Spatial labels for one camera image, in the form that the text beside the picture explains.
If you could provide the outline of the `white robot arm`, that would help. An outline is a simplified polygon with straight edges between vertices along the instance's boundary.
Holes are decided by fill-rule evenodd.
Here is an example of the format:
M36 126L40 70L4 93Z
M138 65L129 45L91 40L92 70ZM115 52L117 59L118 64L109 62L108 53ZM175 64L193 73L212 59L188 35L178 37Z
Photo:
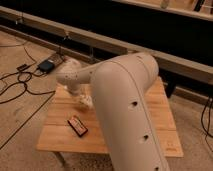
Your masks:
M121 55L87 67L71 61L57 81L77 95L91 86L92 103L115 171L170 171L145 100L159 67L147 53Z

